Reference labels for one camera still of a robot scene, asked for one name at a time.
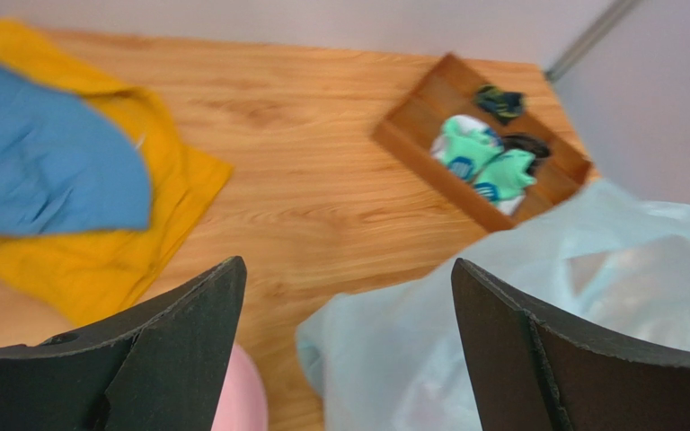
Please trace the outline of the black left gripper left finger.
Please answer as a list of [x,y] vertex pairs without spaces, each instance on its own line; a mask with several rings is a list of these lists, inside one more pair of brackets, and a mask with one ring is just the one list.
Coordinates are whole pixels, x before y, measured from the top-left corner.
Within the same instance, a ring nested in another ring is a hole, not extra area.
[[247,278],[232,257],[36,346],[0,347],[0,430],[208,430]]

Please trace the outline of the wooden divided tray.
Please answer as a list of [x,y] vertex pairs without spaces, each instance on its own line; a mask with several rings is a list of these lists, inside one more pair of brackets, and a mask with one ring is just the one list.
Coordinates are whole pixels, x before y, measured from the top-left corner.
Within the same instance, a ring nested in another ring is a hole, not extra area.
[[[522,92],[525,114],[503,126],[481,110],[474,95],[485,84]],[[501,135],[539,137],[551,148],[552,156],[537,170],[537,183],[526,190],[513,215],[501,213],[431,156],[442,123],[458,114],[483,120]],[[448,53],[377,123],[372,137],[488,233],[549,211],[599,177],[543,73],[530,64],[462,59]]]

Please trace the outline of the light blue plastic bag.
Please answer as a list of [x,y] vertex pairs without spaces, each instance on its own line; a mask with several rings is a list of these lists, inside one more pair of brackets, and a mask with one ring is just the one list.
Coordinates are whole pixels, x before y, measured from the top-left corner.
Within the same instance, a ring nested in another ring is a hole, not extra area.
[[599,180],[423,278],[335,295],[301,323],[297,354],[326,429],[486,430],[456,321],[458,259],[596,325],[690,352],[690,206]]

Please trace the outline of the black patterned sock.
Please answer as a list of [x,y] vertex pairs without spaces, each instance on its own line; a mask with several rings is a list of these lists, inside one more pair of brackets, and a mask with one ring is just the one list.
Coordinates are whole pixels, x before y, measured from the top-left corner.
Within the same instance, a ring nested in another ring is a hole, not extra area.
[[506,92],[493,84],[481,86],[474,96],[474,103],[502,126],[507,126],[526,112],[522,92]]
[[526,169],[531,176],[534,176],[553,155],[550,145],[545,140],[528,133],[507,134],[501,140],[506,150],[521,150],[535,157]]

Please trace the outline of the blue cloth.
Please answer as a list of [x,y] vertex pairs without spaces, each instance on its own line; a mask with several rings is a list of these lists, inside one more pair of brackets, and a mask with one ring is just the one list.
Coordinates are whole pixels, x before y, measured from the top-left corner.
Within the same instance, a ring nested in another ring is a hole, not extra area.
[[0,235],[144,230],[152,200],[141,153],[119,127],[0,66]]

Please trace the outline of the teal white sock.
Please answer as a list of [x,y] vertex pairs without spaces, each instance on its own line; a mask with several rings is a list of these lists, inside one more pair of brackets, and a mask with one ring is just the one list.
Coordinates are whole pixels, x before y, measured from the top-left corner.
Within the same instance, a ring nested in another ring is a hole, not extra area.
[[463,181],[472,180],[503,151],[504,144],[497,132],[468,115],[446,119],[429,150],[436,161]]

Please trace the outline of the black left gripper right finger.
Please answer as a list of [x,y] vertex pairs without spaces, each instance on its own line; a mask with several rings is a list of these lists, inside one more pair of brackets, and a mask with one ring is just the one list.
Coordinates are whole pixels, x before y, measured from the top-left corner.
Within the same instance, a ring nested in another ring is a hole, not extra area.
[[451,286],[486,430],[690,430],[690,352],[606,329],[458,259]]

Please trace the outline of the aluminium frame rail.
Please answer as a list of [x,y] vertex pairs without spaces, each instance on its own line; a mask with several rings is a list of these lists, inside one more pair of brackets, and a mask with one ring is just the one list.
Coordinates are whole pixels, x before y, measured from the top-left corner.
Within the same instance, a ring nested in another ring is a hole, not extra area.
[[575,67],[601,40],[620,24],[642,0],[614,0],[544,71],[555,83]]

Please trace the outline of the pink plate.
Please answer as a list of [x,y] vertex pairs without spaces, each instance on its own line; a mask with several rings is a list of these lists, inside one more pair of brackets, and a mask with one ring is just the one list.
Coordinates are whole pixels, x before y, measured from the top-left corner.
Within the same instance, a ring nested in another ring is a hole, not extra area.
[[260,372],[238,344],[232,348],[211,430],[269,430],[268,400]]

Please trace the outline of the yellow cloth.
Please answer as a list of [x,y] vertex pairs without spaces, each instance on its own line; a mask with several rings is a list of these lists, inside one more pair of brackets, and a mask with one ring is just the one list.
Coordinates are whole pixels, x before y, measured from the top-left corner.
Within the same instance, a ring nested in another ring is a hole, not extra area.
[[0,279],[80,326],[129,308],[185,242],[232,166],[186,145],[155,92],[70,56],[24,23],[0,18],[0,66],[79,96],[127,137],[140,138],[153,180],[145,230],[0,236]]

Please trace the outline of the teal blue sock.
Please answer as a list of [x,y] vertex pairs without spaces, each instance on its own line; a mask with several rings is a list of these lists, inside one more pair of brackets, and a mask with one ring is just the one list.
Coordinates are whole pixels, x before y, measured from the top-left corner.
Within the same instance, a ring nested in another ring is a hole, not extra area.
[[502,214],[512,216],[536,184],[530,171],[535,155],[520,149],[504,152],[487,164],[473,181],[474,190]]

